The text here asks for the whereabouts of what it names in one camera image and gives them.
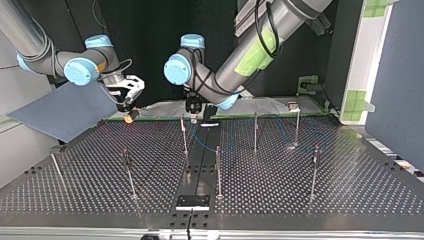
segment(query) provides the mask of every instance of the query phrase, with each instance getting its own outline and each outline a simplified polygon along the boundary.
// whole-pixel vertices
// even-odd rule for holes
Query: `white wall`
[[[51,91],[48,80],[16,66],[16,50],[0,32],[0,188],[48,156],[58,142],[6,115]]]

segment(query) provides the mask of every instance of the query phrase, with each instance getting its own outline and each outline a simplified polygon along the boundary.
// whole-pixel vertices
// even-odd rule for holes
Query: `gray sheet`
[[[112,116],[115,104],[98,83],[67,83],[8,116],[54,138],[69,142],[98,121]]]

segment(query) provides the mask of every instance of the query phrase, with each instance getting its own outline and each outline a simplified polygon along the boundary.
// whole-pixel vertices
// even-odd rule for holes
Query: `white panel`
[[[363,112],[360,121],[343,121],[346,97],[348,91],[360,90],[367,92],[365,101],[371,101],[392,8],[392,5],[388,6],[383,17],[362,18],[360,21],[342,104],[340,119],[343,124],[365,125],[368,112]]]
[[[18,65],[16,49],[0,32],[0,68]]]
[[[0,188],[49,155],[57,140],[21,124],[0,134]]]
[[[37,75],[21,68],[2,69],[0,70],[0,115],[25,106],[50,91],[50,84],[44,75]]]

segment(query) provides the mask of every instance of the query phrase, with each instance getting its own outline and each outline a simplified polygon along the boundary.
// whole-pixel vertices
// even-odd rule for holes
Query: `small metal block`
[[[287,108],[290,112],[295,112],[297,109],[299,109],[299,104],[297,104],[297,102],[288,102]]]
[[[209,211],[210,196],[181,195],[178,197],[178,211]]]

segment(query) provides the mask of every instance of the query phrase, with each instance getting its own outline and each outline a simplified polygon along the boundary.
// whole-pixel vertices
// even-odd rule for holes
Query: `blue cable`
[[[281,119],[281,118],[276,118],[277,119],[277,125],[278,125],[278,127],[280,128],[280,131],[281,131],[281,134],[283,135],[283,136],[287,136],[287,138],[289,139],[289,141],[291,141],[291,137],[290,137],[290,135],[289,134],[286,134],[286,130],[285,130],[285,127],[284,127],[284,122],[283,122],[283,120]],[[316,136],[319,136],[319,137],[322,137],[323,139],[326,139],[326,136],[325,136],[325,134],[323,134],[323,133],[321,133],[321,132],[314,132],[314,135],[316,135]],[[322,146],[322,151],[324,151],[325,150],[325,141],[323,142],[323,146]],[[314,152],[315,151],[315,148],[314,147],[305,147],[305,146],[297,146],[296,147],[296,149],[298,149],[298,150],[303,150],[303,151],[305,151],[305,152]]]
[[[197,136],[197,133],[196,133],[196,134],[194,134],[194,138],[196,139],[196,142],[198,142],[200,145],[202,145],[205,149],[207,149],[207,150],[209,150],[209,151],[211,151],[211,152],[216,153],[216,150],[215,150],[215,149],[212,149],[211,147],[209,147],[208,145],[206,145],[205,143],[203,143],[203,142],[199,139],[199,137]]]

